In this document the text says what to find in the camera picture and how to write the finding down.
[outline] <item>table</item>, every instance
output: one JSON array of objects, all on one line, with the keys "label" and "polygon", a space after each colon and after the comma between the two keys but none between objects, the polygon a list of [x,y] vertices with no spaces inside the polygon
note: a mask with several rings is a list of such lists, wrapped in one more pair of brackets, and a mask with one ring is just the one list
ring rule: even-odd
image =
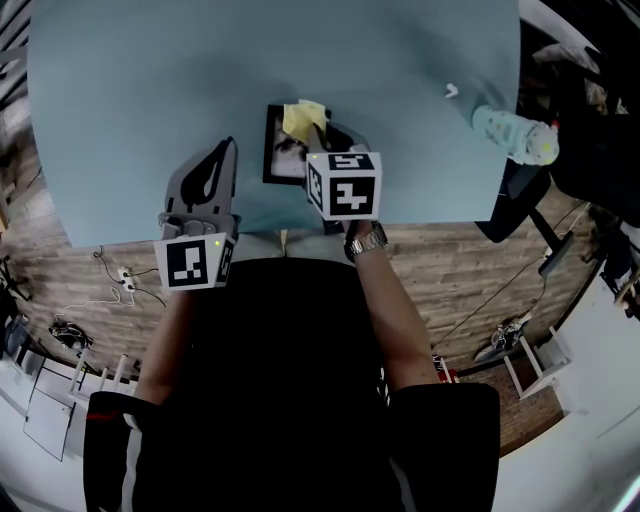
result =
[{"label": "table", "polygon": [[267,105],[298,98],[382,153],[382,222],[487,220],[506,156],[470,118],[514,110],[519,47],[516,0],[41,2],[32,122],[74,246],[157,239],[173,171],[229,135],[241,231],[318,226],[262,183]]}]

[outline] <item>yellow sponge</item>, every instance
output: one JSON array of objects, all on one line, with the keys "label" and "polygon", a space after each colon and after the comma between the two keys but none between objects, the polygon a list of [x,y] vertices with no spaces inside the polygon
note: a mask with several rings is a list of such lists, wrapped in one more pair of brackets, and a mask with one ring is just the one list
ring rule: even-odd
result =
[{"label": "yellow sponge", "polygon": [[317,124],[323,133],[327,130],[327,116],[324,105],[313,101],[298,100],[297,105],[284,106],[282,131],[294,139],[307,144],[311,125]]}]

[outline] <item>floor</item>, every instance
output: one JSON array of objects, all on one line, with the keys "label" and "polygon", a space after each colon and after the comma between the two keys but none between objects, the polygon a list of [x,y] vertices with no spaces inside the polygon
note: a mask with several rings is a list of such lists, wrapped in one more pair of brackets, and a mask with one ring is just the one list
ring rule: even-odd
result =
[{"label": "floor", "polygon": [[[4,110],[0,119],[0,144],[9,158],[2,171],[6,184],[16,182],[12,194],[11,221],[2,235],[0,255],[11,255],[11,268],[30,279],[33,301],[20,301],[29,317],[29,331],[55,356],[76,360],[47,331],[53,315],[69,304],[92,299],[113,300],[111,283],[102,262],[94,257],[100,248],[73,249],[66,237],[46,187],[46,170],[38,175],[39,161],[31,131],[28,97],[19,98]],[[540,211],[556,228],[566,231],[582,211],[580,202],[552,188],[540,204]],[[582,216],[573,231],[575,243],[560,266],[549,276],[542,300],[532,302],[543,291],[537,273],[539,260],[472,318],[465,318],[512,279],[525,265],[542,257],[546,244],[530,221],[508,240],[494,244],[473,223],[386,226],[389,256],[396,272],[418,307],[431,334],[434,352],[458,370],[474,365],[474,356],[488,343],[496,325],[533,308],[533,320],[525,333],[535,343],[554,324],[586,282],[592,266],[580,260],[590,252],[591,224]],[[155,267],[150,242],[107,246],[104,258],[112,274],[118,266],[133,272]],[[163,293],[156,272],[134,278],[136,287],[158,295]],[[158,319],[162,304],[154,297],[136,293],[134,307],[91,304],[70,308],[65,319],[76,322],[94,339],[88,362],[97,370],[115,368],[120,355],[130,356],[127,374],[141,359]]]}]

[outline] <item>black picture frame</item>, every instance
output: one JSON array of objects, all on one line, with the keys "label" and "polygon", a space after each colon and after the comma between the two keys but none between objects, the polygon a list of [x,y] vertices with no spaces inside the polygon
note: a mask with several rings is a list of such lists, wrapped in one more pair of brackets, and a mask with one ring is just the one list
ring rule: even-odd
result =
[{"label": "black picture frame", "polygon": [[[327,110],[326,116],[327,119],[331,118],[330,110]],[[288,176],[275,176],[274,174],[272,174],[275,127],[278,117],[284,117],[284,106],[269,105],[267,107],[267,126],[264,138],[264,166],[262,170],[262,182],[275,183],[278,185],[296,185],[298,187],[302,187],[304,185],[303,177],[292,178]]]}]

